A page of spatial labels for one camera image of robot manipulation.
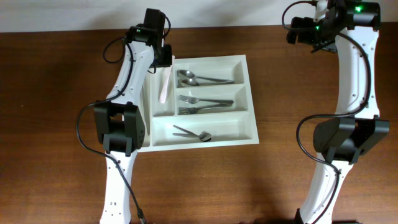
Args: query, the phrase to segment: spoon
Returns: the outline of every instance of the spoon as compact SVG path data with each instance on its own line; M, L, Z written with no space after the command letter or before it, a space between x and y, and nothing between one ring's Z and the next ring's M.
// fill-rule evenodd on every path
M185 133L188 133L188 134L173 133L174 136L180 136L180 137L185 137L185 138L198 138L203 142L208 142L211 140L211 134L207 133L206 131L202 131L199 135L196 135L195 133L185 130L183 128L180 128L177 125L173 125L173 127L177 128Z
M234 81L225 81L225 82L218 82L218 83L203 83L199 84L195 80L179 80L178 83L182 87L193 87L193 86L213 86L213 85L227 85L227 84L234 84Z
M203 79L203 80L209 80L209 81L213 81L213 82L233 82L233 80L199 77L199 76L196 76L193 72L188 71L188 70L178 70L177 74L178 74L178 77L180 77L182 79L192 80L191 82L195 82L197 78Z

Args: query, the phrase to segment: silver fork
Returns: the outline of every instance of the silver fork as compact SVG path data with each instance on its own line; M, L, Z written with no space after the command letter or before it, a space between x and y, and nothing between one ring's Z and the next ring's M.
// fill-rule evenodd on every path
M212 102L212 103L221 103L221 104L226 104L226 105L232 105L234 103L233 100L206 100L206 99L199 99L196 97L192 97L192 96L183 96L180 95L179 100L184 101L186 103L190 103L190 104L195 104L198 103L199 101L206 101L206 102Z
M213 108L224 108L224 107L230 107L230 106L232 106L232 105L216 104L216 105L209 105L209 106L200 106L200 107L196 107L196 108L180 107L180 108L178 108L178 114L179 115L195 114L200 110L213 109Z

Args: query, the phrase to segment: green light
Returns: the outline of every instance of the green light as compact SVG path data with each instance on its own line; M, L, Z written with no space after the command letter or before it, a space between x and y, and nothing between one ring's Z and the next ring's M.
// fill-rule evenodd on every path
M356 6L356 7L355 7L355 11L361 12L361 11L362 11L362 6Z

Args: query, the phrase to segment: brown table surface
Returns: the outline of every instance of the brown table surface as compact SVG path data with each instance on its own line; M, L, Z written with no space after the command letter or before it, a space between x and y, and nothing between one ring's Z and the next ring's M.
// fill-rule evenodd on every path
M98 223L105 159L75 134L79 109L103 99L120 64L102 59L125 30L0 35L0 223ZM291 219L309 190L315 163L295 140L298 122L333 113L337 54L289 45L281 26L173 29L176 58L246 54L260 144L138 155L132 187L154 223L225 223ZM398 24L384 24L376 50L376 93L391 130L345 180L334 220L398 222ZM121 53L111 49L110 58ZM317 121L303 127L310 152ZM82 121L97 143L93 114ZM133 221L136 222L131 202Z

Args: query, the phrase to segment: white tray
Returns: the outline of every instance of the white tray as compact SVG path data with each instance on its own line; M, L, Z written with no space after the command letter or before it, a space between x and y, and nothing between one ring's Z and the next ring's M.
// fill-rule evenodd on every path
M218 86L178 86L177 70L186 69L203 77L234 80L235 84ZM191 149L199 147L258 144L256 118L251 97L248 66L245 55L176 59L169 80L169 92L164 104L159 102L164 84L164 68L147 74L142 102L139 105L144 122L148 122L144 145L139 152ZM178 107L210 105L199 102L189 105L178 100L179 95L215 100L234 100L228 108L202 110L198 114L178 115ZM173 125L200 134L209 132L210 142L197 138L183 138L173 133L183 133Z

